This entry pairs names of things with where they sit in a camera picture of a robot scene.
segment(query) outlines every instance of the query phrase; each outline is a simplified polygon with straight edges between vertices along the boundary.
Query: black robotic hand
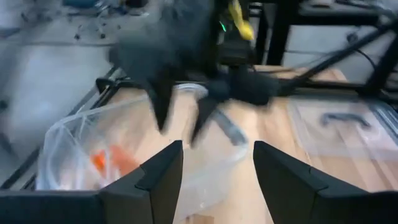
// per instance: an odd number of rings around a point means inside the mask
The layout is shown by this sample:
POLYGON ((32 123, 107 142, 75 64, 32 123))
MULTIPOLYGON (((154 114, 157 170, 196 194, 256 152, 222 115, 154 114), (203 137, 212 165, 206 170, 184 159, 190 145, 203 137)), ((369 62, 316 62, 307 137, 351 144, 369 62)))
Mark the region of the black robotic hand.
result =
POLYGON ((198 101, 192 141, 218 104, 233 98, 257 106, 275 92, 270 77, 249 73, 248 65, 218 70, 220 15, 232 0, 174 0, 161 6, 159 19, 123 35, 109 51, 109 61, 145 89, 160 131, 169 111, 176 80, 195 70, 208 80, 208 96, 198 101))

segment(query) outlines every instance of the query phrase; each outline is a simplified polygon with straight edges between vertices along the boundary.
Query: clear plastic container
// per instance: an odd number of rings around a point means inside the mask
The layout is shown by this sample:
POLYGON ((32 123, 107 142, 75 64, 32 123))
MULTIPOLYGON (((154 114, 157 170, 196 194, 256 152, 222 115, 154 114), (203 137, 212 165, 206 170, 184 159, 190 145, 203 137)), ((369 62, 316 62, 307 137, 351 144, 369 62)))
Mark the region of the clear plastic container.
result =
POLYGON ((395 111, 359 100, 291 98, 290 118, 301 147, 313 156, 398 160, 395 111))
POLYGON ((157 129, 146 95, 57 122, 45 135, 37 189, 100 189, 123 175, 110 162, 114 158, 113 148, 121 149, 125 158, 142 164, 174 140, 182 139, 183 179, 175 220, 222 201, 229 190, 233 167, 248 151, 246 138, 221 111, 216 111, 208 129, 195 148, 191 148, 187 142, 196 114, 195 98, 205 95, 206 89, 185 84, 175 91, 168 128, 163 135, 157 129), (104 160, 101 169, 93 160, 100 154, 104 160))

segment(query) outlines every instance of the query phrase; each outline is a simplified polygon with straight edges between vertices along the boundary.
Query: orange object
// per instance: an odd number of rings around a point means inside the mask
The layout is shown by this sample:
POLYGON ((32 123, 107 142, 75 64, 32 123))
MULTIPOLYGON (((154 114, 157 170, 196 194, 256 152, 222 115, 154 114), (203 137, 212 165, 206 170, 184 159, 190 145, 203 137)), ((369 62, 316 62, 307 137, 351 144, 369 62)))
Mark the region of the orange object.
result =
MULTIPOLYGON (((139 167, 139 163, 119 146, 111 146, 110 153, 112 166, 116 166, 122 176, 130 173, 131 171, 139 167)), ((101 151, 100 153, 95 154, 91 158, 91 161, 93 162, 95 167, 101 172, 101 174, 104 175, 106 163, 105 152, 101 151)))

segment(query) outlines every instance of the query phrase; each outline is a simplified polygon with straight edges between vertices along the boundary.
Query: wooden tabletop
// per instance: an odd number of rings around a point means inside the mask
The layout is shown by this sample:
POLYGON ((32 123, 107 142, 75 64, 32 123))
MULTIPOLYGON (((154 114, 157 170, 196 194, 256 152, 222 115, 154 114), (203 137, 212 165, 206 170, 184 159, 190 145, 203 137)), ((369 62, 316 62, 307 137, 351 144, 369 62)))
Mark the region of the wooden tabletop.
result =
MULTIPOLYGON (((281 69, 258 66, 258 70, 281 69)), ((290 78, 297 72, 282 73, 290 78)), ((345 82, 338 70, 319 74, 317 79, 345 82)), ((130 98, 130 93, 119 93, 113 101, 130 98)), ((231 189, 226 200, 188 217, 180 224, 271 224, 272 218, 257 182, 252 159, 254 141, 265 141, 297 159, 330 175, 368 191, 398 189, 398 166, 391 161, 372 161, 348 157, 315 157, 306 153, 297 143, 287 112, 287 98, 277 98, 269 108, 259 110, 238 102, 231 102, 225 113, 246 134, 249 141, 247 157, 233 171, 231 189)))

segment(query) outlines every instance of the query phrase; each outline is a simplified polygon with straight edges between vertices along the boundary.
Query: black metal frame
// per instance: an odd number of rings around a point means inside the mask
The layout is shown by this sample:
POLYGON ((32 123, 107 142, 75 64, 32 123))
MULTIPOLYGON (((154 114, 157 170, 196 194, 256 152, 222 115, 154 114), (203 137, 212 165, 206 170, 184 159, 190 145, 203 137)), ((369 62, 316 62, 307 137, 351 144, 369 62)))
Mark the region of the black metal frame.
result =
POLYGON ((259 9, 259 14, 250 14, 259 18, 256 41, 257 64, 262 64, 268 29, 272 26, 272 35, 269 44, 267 65, 281 65, 287 44, 290 26, 377 26, 379 14, 375 10, 359 9, 357 11, 339 11, 332 9, 316 9, 300 7, 300 0, 250 0, 251 2, 274 3, 276 5, 274 18, 267 17, 266 7, 251 6, 259 9))
POLYGON ((303 74, 294 77, 290 80, 280 79, 281 88, 279 96, 289 96, 294 94, 297 90, 310 89, 310 90, 344 90, 350 91, 356 95, 366 98, 377 98, 389 104, 398 104, 398 98, 391 96, 392 93, 398 92, 396 88, 388 88, 386 86, 387 79, 394 70, 398 63, 398 35, 391 42, 380 62, 376 65, 376 69, 368 78, 364 85, 353 83, 338 83, 338 82, 325 82, 325 81, 311 81, 310 79, 316 74, 329 68, 330 66, 344 60, 346 57, 353 54, 355 51, 364 47, 365 45, 375 41, 377 38, 389 32, 390 30, 398 30, 398 19, 393 20, 388 24, 379 26, 377 30, 359 39, 354 44, 346 49, 332 55, 329 59, 314 66, 303 74))

